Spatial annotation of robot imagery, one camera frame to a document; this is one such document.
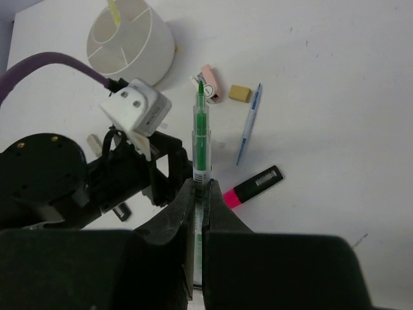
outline green marker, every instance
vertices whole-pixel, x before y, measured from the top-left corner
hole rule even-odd
[[[209,130],[209,107],[206,104],[204,85],[199,82],[194,106],[194,131],[192,132],[192,161],[195,181],[195,260],[194,283],[202,284],[202,219],[203,196],[211,179],[211,132]]]

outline tan eraser block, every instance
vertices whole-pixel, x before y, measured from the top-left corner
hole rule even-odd
[[[228,97],[233,100],[248,102],[250,99],[251,90],[248,87],[232,85]]]

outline pen tip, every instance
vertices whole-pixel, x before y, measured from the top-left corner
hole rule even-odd
[[[202,81],[199,82],[198,85],[198,94],[199,95],[203,95],[204,94],[204,83],[202,83]]]

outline scratch on table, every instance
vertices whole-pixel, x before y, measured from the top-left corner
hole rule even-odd
[[[357,240],[357,242],[355,244],[352,245],[352,249],[355,249],[366,237],[368,236],[368,234],[365,234],[364,236],[362,236],[359,240]]]

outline yellow highlighter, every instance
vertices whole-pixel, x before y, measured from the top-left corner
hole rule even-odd
[[[112,13],[112,16],[114,18],[115,25],[119,26],[119,24],[121,23],[121,15],[119,14],[119,10],[116,7],[115,1],[108,0],[108,5],[109,5],[110,13]]]

